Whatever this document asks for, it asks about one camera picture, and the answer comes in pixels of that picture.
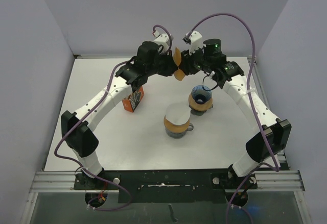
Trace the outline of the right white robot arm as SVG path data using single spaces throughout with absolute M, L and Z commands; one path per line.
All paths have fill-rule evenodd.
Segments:
M 231 61 L 221 51 L 219 39 L 198 40 L 191 48 L 173 55 L 178 70 L 183 76 L 202 71 L 223 90 L 239 107 L 251 126 L 254 136 L 245 144 L 245 152 L 228 169 L 230 186 L 240 187 L 246 176 L 265 165 L 275 171 L 280 166 L 276 154 L 284 150 L 291 132 L 288 120 L 281 120 L 260 99 L 250 84 L 250 74 L 246 74 L 238 62 Z

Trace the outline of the grey glass carafe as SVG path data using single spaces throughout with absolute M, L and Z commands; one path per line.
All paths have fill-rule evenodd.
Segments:
M 192 131 L 194 129 L 194 125 L 192 123 L 189 124 L 188 128 L 180 133 L 175 133 L 175 132 L 171 132 L 168 129 L 165 129 L 165 132 L 168 136 L 174 138 L 174 139 L 179 139 L 182 138 L 188 131 Z

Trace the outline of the white paper coffee filter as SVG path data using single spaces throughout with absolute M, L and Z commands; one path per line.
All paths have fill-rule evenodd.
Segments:
M 181 126 L 188 122 L 191 116 L 191 109 L 183 103 L 170 104 L 165 113 L 166 120 L 175 126 Z

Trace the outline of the orange coffee filter box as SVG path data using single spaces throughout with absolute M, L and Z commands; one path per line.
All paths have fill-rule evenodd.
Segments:
M 141 86 L 138 90 L 122 100 L 124 109 L 133 113 L 138 107 L 139 103 L 142 101 L 143 97 L 144 89 L 143 86 Z

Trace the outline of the brown paper coffee filter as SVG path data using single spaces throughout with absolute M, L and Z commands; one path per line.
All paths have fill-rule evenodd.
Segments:
M 177 47 L 175 47 L 175 52 L 173 54 L 173 61 L 177 66 L 177 70 L 174 71 L 173 75 L 176 80 L 182 81 L 185 77 L 185 73 L 179 68 L 182 58 L 181 58 L 181 51 Z

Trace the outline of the blue plastic dripper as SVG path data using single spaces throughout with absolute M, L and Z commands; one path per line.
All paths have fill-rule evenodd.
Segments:
M 192 89 L 191 97 L 197 104 L 203 105 L 212 98 L 212 92 L 208 87 L 198 85 Z

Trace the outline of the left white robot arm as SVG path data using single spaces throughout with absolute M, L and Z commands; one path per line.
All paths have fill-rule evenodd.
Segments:
M 171 47 L 170 40 L 143 42 L 135 56 L 113 68 L 108 84 L 97 95 L 74 112 L 61 115 L 61 142 L 66 142 L 77 156 L 75 162 L 87 175 L 85 181 L 91 188 L 100 188 L 104 183 L 103 166 L 96 153 L 96 127 L 118 103 L 146 84 L 148 77 L 173 75 L 177 65 Z

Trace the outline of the grey plastic dripper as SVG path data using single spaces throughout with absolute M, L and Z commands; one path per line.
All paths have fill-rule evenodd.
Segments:
M 190 105 L 189 105 L 189 107 L 191 109 L 191 114 L 196 115 L 196 116 L 202 116 L 204 113 L 207 112 L 207 110 L 203 110 L 203 111 L 196 110 L 193 107 L 191 107 Z

